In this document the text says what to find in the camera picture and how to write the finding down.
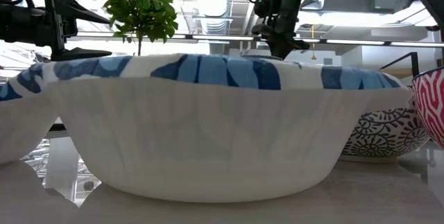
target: bowl rim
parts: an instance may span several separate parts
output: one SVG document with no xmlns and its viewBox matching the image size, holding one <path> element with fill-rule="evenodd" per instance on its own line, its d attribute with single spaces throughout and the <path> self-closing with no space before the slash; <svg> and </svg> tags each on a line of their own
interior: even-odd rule
<svg viewBox="0 0 444 224">
<path fill-rule="evenodd" d="M 433 68 L 433 69 L 430 69 L 430 70 L 428 70 L 428 71 L 421 72 L 420 74 L 418 74 L 418 75 L 416 75 L 415 77 L 413 77 L 411 80 L 414 81 L 415 79 L 417 79 L 417 78 L 419 78 L 419 77 L 421 77 L 421 76 L 424 76 L 424 75 L 426 75 L 426 74 L 430 74 L 430 73 L 435 72 L 435 71 L 439 71 L 439 70 L 441 70 L 441 69 L 444 69 L 444 66 L 442 66 L 442 67 L 437 67 L 437 68 Z"/>
</svg>

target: green leaves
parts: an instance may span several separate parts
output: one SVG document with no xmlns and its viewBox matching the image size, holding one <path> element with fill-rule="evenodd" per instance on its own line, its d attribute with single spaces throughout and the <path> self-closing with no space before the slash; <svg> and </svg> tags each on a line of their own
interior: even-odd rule
<svg viewBox="0 0 444 224">
<path fill-rule="evenodd" d="M 115 25 L 114 37 L 131 43 L 130 34 L 135 33 L 139 42 L 144 37 L 150 41 L 162 40 L 164 43 L 173 37 L 178 29 L 174 22 L 177 17 L 174 0 L 107 0 L 103 7 L 112 16 L 110 27 Z"/>
</svg>

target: patterned ceramic bowl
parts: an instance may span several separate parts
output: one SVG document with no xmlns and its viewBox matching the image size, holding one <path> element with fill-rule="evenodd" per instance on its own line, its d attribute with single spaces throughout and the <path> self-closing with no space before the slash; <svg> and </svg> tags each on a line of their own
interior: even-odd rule
<svg viewBox="0 0 444 224">
<path fill-rule="evenodd" d="M 444 148 L 444 67 L 413 78 L 418 115 L 432 139 Z"/>
<path fill-rule="evenodd" d="M 339 159 L 392 162 L 429 139 L 414 103 L 409 108 L 369 112 L 361 116 Z"/>
<path fill-rule="evenodd" d="M 314 186 L 363 112 L 379 98 L 383 110 L 411 95 L 377 71 L 219 55 L 57 62 L 44 78 L 97 178 L 141 196 L 207 203 Z"/>
<path fill-rule="evenodd" d="M 57 119 L 36 80 L 42 80 L 39 64 L 0 85 L 0 164 L 30 153 Z"/>
</svg>

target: red and white bowl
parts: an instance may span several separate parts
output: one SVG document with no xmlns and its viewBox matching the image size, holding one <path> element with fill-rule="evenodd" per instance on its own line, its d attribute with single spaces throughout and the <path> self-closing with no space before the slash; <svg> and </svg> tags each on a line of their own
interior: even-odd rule
<svg viewBox="0 0 444 224">
<path fill-rule="evenodd" d="M 444 67 L 417 75 L 413 79 L 413 92 L 425 129 L 444 148 Z"/>
</svg>

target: small tree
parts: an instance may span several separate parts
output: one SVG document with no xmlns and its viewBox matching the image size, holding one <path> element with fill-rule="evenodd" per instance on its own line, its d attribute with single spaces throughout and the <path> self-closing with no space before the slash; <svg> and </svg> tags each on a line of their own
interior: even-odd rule
<svg viewBox="0 0 444 224">
<path fill-rule="evenodd" d="M 128 35 L 136 34 L 139 40 L 139 52 L 142 48 L 142 40 L 148 37 L 151 42 L 163 39 L 164 43 L 169 37 L 173 37 L 178 29 L 174 22 L 177 17 L 173 6 L 173 0 L 107 0 L 103 7 L 112 15 L 110 26 L 115 22 L 118 29 L 113 37 L 122 37 L 131 43 Z"/>
</svg>

